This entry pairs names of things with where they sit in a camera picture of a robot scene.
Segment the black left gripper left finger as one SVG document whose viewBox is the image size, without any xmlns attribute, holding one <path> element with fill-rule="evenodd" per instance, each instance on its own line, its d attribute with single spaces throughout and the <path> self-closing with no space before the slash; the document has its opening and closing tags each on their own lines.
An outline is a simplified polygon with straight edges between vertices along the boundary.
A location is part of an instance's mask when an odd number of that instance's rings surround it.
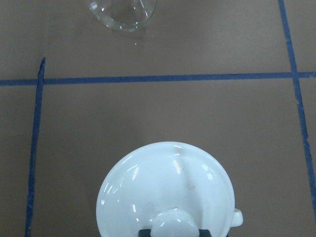
<svg viewBox="0 0 316 237">
<path fill-rule="evenodd" d="M 151 237 L 151 230 L 150 229 L 139 230 L 138 237 Z"/>
</svg>

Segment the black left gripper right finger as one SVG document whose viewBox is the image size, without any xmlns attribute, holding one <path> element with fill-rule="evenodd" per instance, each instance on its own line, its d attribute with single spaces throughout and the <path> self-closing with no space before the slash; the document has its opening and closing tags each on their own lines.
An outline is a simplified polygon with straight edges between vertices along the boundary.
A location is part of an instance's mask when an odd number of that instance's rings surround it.
<svg viewBox="0 0 316 237">
<path fill-rule="evenodd" d="M 199 237 L 211 237 L 209 230 L 199 229 Z"/>
</svg>

